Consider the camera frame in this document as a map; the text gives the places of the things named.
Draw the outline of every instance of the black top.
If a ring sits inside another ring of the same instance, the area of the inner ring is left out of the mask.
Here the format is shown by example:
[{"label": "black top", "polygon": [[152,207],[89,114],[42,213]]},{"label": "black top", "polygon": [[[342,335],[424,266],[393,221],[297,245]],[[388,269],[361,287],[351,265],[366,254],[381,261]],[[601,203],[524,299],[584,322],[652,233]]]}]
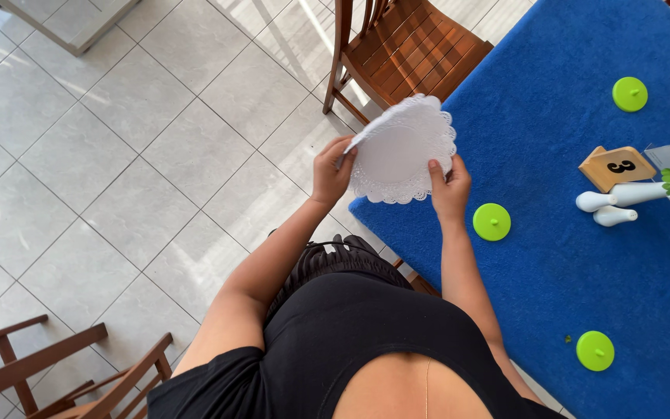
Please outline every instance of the black top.
[{"label": "black top", "polygon": [[304,285],[264,338],[266,352],[230,350],[151,391],[149,418],[330,419],[351,377],[395,352],[420,353],[454,370],[494,419],[563,417],[519,396],[458,307],[357,274]]}]

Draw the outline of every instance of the hand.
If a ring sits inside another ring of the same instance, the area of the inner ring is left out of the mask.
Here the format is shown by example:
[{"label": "hand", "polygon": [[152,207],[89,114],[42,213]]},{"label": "hand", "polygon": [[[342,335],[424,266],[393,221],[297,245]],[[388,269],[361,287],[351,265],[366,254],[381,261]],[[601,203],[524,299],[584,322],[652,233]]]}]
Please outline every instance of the hand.
[{"label": "hand", "polygon": [[335,163],[349,146],[352,138],[352,135],[335,138],[314,157],[314,187],[310,199],[332,208],[345,193],[351,180],[353,161],[356,160],[358,149],[351,148],[348,155],[343,158],[340,169]]},{"label": "hand", "polygon": [[472,177],[467,172],[465,162],[458,154],[454,154],[451,157],[451,170],[446,174],[445,181],[438,160],[432,159],[428,162],[428,171],[433,184],[433,209],[439,216],[442,228],[454,224],[463,227],[472,186]]}]

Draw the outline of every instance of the gold necklace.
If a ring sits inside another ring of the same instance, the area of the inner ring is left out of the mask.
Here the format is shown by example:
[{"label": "gold necklace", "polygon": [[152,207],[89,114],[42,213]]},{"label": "gold necklace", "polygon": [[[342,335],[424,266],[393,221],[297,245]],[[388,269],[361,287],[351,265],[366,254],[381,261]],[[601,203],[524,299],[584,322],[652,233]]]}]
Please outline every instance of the gold necklace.
[{"label": "gold necklace", "polygon": [[428,419],[428,367],[430,366],[430,357],[428,357],[428,365],[426,365],[426,419]]}]

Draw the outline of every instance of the chair seat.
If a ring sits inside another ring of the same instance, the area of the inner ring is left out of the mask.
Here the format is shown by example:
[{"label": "chair seat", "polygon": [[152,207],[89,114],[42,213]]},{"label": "chair seat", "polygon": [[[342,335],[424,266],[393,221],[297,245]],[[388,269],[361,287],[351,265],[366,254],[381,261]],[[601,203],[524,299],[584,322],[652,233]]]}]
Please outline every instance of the chair seat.
[{"label": "chair seat", "polygon": [[343,62],[384,107],[416,93],[446,99],[492,48],[426,0],[395,0],[348,44]]}]

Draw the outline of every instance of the number 3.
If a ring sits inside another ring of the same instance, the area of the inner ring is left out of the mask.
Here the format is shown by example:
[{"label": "number 3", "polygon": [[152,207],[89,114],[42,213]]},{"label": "number 3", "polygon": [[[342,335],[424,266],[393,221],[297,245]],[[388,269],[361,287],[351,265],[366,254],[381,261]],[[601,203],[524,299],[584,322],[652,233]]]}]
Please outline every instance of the number 3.
[{"label": "number 3", "polygon": [[635,170],[635,163],[632,163],[630,160],[622,160],[621,165],[616,163],[609,163],[607,168],[614,173],[625,173],[625,170]]}]

